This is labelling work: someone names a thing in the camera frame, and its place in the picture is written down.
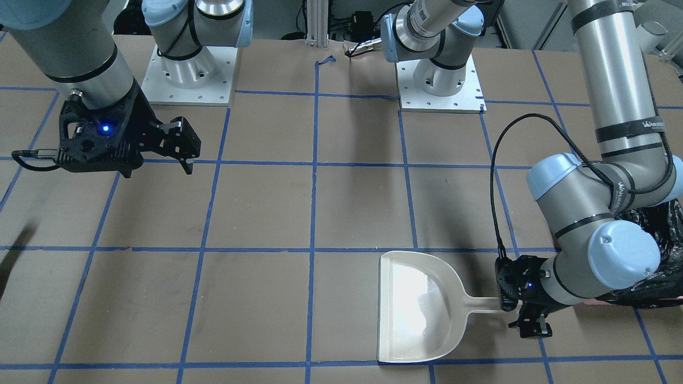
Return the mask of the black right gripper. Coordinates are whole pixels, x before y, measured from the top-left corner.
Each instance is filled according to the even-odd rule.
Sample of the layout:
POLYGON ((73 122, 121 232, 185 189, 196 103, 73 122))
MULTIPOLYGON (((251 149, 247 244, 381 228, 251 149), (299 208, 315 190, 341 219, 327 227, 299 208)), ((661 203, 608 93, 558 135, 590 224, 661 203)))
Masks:
POLYGON ((202 141, 186 117, 160 124, 139 85, 113 105, 91 109, 85 92, 73 88, 59 114, 56 165, 68 172, 119 172, 125 178, 143 165, 142 151, 152 135, 152 151, 177 160, 193 173, 202 141))

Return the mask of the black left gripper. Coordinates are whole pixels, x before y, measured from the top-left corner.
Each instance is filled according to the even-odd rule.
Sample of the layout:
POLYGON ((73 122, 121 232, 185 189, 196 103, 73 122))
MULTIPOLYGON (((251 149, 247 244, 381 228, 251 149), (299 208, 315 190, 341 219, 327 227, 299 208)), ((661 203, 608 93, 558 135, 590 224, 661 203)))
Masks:
POLYGON ((550 276, 549 270, 542 268, 547 260, 536 255, 522 255, 515 260, 500 255, 495 261, 499 306, 502 311, 511 312, 521 304, 517 320, 508 327, 519 330, 523 339, 553 335, 546 319, 558 311, 558 302, 542 286, 542 280, 550 276))

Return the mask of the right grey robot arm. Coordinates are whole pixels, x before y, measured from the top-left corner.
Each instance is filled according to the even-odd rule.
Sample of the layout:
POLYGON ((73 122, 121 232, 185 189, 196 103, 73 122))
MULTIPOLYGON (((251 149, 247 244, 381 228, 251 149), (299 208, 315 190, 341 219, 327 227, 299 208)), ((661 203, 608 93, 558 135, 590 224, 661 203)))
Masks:
MULTIPOLYGON (((65 101, 56 149, 16 150, 33 172, 119 172, 129 178, 152 151, 191 174, 202 142, 183 116, 159 120, 112 32, 105 1, 2 1, 2 25, 65 101)), ((174 93, 211 83, 229 85, 212 47, 238 49, 253 36, 252 1, 143 1, 144 23, 156 42, 155 60, 174 93)))

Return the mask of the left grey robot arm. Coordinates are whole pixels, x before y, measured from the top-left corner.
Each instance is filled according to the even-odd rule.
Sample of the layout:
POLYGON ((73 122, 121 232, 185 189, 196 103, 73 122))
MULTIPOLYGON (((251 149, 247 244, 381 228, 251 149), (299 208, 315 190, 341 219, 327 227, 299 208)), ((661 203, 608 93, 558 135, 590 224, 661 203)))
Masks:
POLYGON ((590 161, 550 117, 571 153, 549 156, 529 170, 527 183, 560 252, 549 259, 507 256, 493 226, 500 308, 520 306, 510 323, 522 338, 552 335, 549 314, 614 290, 629 289, 656 272, 661 256, 652 235, 616 219, 629 209, 658 206, 681 195, 681 159, 666 139, 647 66, 637 40, 632 1, 568 1, 587 83, 595 138, 590 161))

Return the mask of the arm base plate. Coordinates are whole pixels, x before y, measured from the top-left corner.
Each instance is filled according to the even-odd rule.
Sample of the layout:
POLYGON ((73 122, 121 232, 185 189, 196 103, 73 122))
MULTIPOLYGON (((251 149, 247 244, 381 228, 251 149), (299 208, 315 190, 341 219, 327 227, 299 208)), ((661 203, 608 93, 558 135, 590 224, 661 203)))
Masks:
POLYGON ((473 56, 463 68, 447 70, 429 59, 395 64, 402 111, 479 114, 487 111, 473 56))
POLYGON ((154 49, 140 86, 152 105, 228 106, 237 56, 236 47, 209 46, 194 58, 175 61, 154 49))

